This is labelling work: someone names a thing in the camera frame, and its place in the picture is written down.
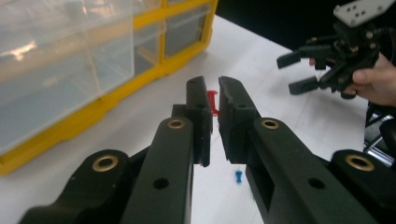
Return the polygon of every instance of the table top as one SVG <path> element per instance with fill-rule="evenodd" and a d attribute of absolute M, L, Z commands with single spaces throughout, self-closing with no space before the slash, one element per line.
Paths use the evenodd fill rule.
<path fill-rule="evenodd" d="M 219 77 L 240 80 L 262 117 L 285 122 L 323 159 L 339 149 L 362 150 L 367 101 L 343 100 L 330 90 L 290 95 L 289 83 L 320 72 L 305 60 L 279 70 L 276 58 L 289 52 L 215 17 L 209 47 L 186 66 L 127 97 L 74 139 L 0 177 L 0 222 L 18 223 L 29 208 L 53 203 L 94 152 L 111 148 L 132 156 L 149 146 L 160 122 L 171 117 L 172 106 L 186 103 L 186 82 L 193 77 L 203 76 L 206 88 L 214 91 L 219 91 Z M 191 223 L 262 223 L 246 177 L 236 183 L 235 171 L 244 172 L 245 167 L 226 161 L 217 127 L 214 119 L 210 165 L 194 165 Z"/>

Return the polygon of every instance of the blue object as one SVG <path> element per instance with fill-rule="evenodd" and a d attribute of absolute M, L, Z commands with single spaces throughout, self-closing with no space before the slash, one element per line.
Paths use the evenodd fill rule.
<path fill-rule="evenodd" d="M 240 184 L 242 183 L 242 171 L 235 171 L 236 174 L 236 183 Z"/>

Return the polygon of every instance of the person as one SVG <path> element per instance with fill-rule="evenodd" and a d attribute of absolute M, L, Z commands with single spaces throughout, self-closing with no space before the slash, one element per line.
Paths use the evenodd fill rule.
<path fill-rule="evenodd" d="M 315 60 L 310 59 L 309 64 L 315 65 Z M 382 53 L 373 68 L 356 70 L 352 80 L 344 93 L 357 94 L 376 105 L 396 107 L 396 66 Z"/>

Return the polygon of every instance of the yellow frame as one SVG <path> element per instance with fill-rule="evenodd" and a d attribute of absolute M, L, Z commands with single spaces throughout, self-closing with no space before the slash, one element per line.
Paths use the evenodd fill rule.
<path fill-rule="evenodd" d="M 188 63 L 191 58 L 206 49 L 212 36 L 212 23 L 218 0 L 187 0 L 169 6 L 166 4 L 166 0 L 162 0 L 160 8 L 134 16 L 134 30 L 137 30 L 156 21 L 163 21 L 169 17 L 203 5 L 210 5 L 211 11 L 205 17 L 200 42 L 166 59 L 164 56 L 165 37 L 162 34 L 160 37 L 160 61 L 156 66 L 1 155 L 0 175 L 8 175 L 58 143 L 80 134 L 102 119 L 119 101 L 144 87 L 154 79 L 174 73 Z"/>

